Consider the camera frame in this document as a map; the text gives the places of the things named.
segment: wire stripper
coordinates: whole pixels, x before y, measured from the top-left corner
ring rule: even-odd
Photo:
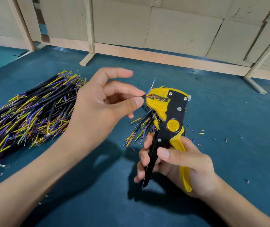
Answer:
[[[148,153],[150,163],[145,167],[145,178],[142,180],[143,188],[148,185],[150,180],[152,170],[158,158],[157,149],[159,147],[165,147],[170,144],[174,149],[186,151],[180,137],[184,132],[183,119],[186,104],[191,99],[190,95],[173,88],[152,89],[150,94],[160,96],[165,100],[161,101],[146,97],[147,106],[157,112],[160,121],[154,120],[157,131]],[[186,191],[191,192],[189,168],[180,166],[180,176]]]

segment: bundle of wires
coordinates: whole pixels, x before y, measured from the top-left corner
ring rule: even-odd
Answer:
[[[158,96],[158,95],[154,94],[154,92],[156,92],[158,89],[160,89],[164,86],[161,86],[161,87],[151,91],[153,86],[154,86],[155,80],[156,80],[156,78],[154,79],[150,90],[146,93],[146,97],[150,97],[154,100],[160,100],[160,101],[167,102],[168,98],[164,98],[162,96]],[[122,145],[122,146],[126,146],[126,148],[129,147],[129,145],[131,144],[131,142],[133,141],[133,139],[135,137],[136,138],[135,138],[134,143],[136,143],[141,138],[141,140],[138,143],[140,145],[143,144],[144,137],[146,137],[146,135],[154,132],[157,129],[156,126],[154,125],[154,120],[161,122],[159,120],[159,116],[157,115],[155,110],[153,110],[152,108],[149,108],[146,105],[143,105],[142,107],[146,111],[146,114],[143,117],[138,118],[138,119],[134,120],[133,122],[130,122],[131,125],[133,125],[133,124],[137,124],[137,125],[136,125],[134,131],[132,132],[132,134],[127,139],[125,139],[124,144]]]
[[[77,91],[87,81],[72,75],[72,71],[63,71],[0,107],[0,164],[27,143],[38,146],[63,133],[69,124]]]

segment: teal table surface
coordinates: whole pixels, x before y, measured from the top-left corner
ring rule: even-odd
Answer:
[[[80,66],[86,54],[47,46],[3,66],[0,106],[63,70],[73,69],[91,78],[101,67],[127,68],[134,71],[134,76],[120,80],[144,91],[157,77],[156,87],[165,85],[192,95],[184,121],[190,126],[185,126],[187,137],[202,145],[198,148],[212,158],[220,177],[270,216],[270,84],[260,81],[268,92],[261,95],[239,76],[101,54],[96,54],[86,67]],[[140,108],[134,114],[137,118],[144,111]],[[140,146],[133,144],[127,150],[120,147],[134,129],[130,121],[122,118],[109,137],[54,186],[23,225],[224,226],[208,206],[183,194],[161,174],[154,174],[144,190],[133,182]],[[204,135],[199,135],[200,129],[205,130]],[[31,149],[26,146],[7,158],[4,164],[11,167],[0,169],[0,182],[55,140]]]

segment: round yellow label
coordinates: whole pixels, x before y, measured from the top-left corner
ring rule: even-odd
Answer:
[[[168,121],[167,127],[169,131],[176,132],[179,130],[180,124],[177,120],[171,119],[170,121]]]

